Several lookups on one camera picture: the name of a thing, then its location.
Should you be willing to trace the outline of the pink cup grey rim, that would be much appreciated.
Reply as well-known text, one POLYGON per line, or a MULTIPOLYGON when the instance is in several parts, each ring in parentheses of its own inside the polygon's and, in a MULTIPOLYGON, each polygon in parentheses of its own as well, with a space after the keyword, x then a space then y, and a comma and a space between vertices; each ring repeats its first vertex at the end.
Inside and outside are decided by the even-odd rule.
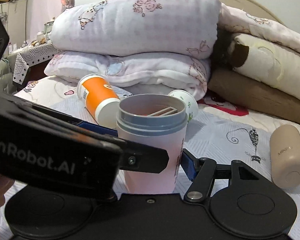
POLYGON ((125 171, 129 193, 161 194, 175 189, 186 134, 185 103, 161 94, 139 94, 119 103, 119 138, 165 149, 167 167, 159 174, 125 171))

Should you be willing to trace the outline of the orange white paper cup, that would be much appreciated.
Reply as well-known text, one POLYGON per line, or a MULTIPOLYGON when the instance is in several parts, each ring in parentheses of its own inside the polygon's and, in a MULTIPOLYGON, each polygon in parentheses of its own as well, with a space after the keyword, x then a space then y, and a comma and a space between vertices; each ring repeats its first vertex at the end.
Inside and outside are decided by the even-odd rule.
POLYGON ((116 128, 120 99, 105 78, 97 74, 84 76, 78 82, 77 96, 100 126, 116 128))

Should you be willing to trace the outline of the white green-print paper cup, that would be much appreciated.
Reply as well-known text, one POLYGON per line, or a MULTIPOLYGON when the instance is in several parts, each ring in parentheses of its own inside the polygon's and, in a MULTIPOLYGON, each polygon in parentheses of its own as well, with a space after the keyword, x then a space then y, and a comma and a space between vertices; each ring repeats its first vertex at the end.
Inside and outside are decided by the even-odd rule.
POLYGON ((168 95, 178 98, 185 103, 188 122, 190 122, 198 114, 198 103, 195 98, 187 91, 176 89, 171 91, 168 95))

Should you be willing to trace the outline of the blue-grey patterned cloth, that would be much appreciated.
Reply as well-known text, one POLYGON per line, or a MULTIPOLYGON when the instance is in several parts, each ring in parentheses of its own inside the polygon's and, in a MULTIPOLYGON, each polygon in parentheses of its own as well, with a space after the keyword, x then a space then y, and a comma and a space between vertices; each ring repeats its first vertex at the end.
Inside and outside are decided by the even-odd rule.
MULTIPOLYGON (((92 121, 87 111, 83 109, 83 103, 72 90, 66 93, 62 101, 58 100, 49 105, 42 102, 42 96, 39 97, 41 101, 33 99, 30 101, 92 121)), ((269 150, 271 134, 275 129, 286 124, 293 125, 300 133, 300 125, 251 110, 247 111, 249 114, 238 116, 208 106, 206 103, 199 104, 197 116, 187 127, 185 148, 196 157, 209 157, 221 164, 230 164, 232 159, 242 160, 266 178, 271 179, 269 150), (257 154, 254 154, 255 146, 252 143, 252 135, 249 135, 253 128, 258 134, 257 154), (260 164, 256 160, 251 160, 253 155, 261 157, 260 164)), ((181 193, 183 196, 189 186, 190 181, 180 168, 174 192, 181 193)), ((298 208, 298 216, 289 236, 292 239, 300 239, 300 185, 285 191, 293 198, 298 208)), ((0 239, 9 239, 12 233, 4 217, 4 207, 0 208, 0 239)))

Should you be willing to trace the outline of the cartoon bear bed sheet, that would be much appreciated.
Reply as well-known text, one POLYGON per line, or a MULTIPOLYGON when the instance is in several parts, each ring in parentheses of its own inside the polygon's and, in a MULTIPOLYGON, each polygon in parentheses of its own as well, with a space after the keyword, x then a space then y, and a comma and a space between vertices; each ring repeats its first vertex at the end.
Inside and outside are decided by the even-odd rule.
MULTIPOLYGON (((19 98, 43 105, 45 107, 56 108, 58 111, 69 114, 76 118, 96 122, 84 108, 77 95, 77 85, 56 76, 48 76, 38 81, 30 81, 25 88, 15 94, 19 98)), ((199 104, 201 112, 216 115, 223 119, 240 122, 246 125, 273 132, 276 128, 284 124, 295 126, 300 132, 300 125, 282 120, 276 117, 237 107, 229 102, 222 107, 220 103, 212 104, 212 100, 204 98, 204 102, 199 104)))

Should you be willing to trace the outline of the grey quilted jacket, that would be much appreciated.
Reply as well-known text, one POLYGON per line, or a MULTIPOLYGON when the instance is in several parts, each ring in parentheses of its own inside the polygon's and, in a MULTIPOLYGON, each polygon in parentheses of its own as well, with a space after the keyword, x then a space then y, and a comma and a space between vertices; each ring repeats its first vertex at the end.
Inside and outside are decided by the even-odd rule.
POLYGON ((0 91, 12 95, 17 92, 13 84, 13 69, 5 58, 0 60, 0 91))

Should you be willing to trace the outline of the beige taupe bottle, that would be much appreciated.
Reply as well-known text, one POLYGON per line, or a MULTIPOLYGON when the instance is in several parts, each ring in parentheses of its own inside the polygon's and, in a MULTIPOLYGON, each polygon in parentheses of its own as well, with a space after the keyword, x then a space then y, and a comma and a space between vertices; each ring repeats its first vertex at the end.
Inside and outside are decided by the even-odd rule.
POLYGON ((292 125, 282 125, 270 137, 271 178, 282 189, 300 185, 300 133, 292 125))

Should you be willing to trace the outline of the large folded pink quilt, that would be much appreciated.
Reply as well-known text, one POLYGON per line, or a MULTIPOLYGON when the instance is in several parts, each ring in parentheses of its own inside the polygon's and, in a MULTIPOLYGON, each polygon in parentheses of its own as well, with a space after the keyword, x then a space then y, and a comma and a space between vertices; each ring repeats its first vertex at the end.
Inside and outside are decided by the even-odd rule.
POLYGON ((165 85, 204 97, 220 0, 105 0, 54 21, 48 76, 100 74, 116 87, 165 85))

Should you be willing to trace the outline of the white cabinet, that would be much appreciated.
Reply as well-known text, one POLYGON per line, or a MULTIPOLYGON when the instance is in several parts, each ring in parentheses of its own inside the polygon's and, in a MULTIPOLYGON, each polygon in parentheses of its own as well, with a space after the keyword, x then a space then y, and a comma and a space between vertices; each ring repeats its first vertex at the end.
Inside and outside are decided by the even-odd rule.
POLYGON ((13 49, 19 49, 26 40, 26 9, 27 0, 0 3, 0 19, 13 49))

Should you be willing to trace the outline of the cream white pillow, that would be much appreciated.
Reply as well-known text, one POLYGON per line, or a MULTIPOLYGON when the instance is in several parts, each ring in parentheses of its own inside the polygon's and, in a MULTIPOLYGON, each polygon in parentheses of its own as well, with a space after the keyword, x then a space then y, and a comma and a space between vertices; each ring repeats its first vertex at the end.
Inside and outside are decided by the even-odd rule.
POLYGON ((300 100, 300 54, 248 34, 233 34, 230 64, 241 75, 300 100))

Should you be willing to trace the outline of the grey rabbit plush toy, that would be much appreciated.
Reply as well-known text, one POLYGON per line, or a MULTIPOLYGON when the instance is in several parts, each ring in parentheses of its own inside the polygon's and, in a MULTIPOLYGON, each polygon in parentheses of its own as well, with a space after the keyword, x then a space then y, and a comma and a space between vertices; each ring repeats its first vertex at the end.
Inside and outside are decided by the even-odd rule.
POLYGON ((61 12, 64 12, 67 9, 71 9, 75 6, 75 0, 61 0, 62 9, 61 12))

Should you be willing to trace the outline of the pink rabbit pillow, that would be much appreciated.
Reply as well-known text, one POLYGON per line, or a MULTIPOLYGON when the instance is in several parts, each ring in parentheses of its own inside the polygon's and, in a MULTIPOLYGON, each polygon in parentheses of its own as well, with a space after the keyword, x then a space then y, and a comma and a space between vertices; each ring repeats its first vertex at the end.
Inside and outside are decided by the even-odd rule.
POLYGON ((300 53, 300 34, 279 22, 260 18, 222 4, 218 26, 231 33, 246 33, 300 53))

